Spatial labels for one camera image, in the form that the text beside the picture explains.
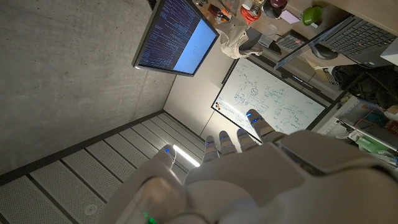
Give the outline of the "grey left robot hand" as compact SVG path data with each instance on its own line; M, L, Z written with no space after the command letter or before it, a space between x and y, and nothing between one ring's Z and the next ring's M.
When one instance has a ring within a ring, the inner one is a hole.
M256 111L259 136L208 136L202 163L184 182L164 146L133 172L100 223L396 223L397 173L352 145L303 130L276 131Z

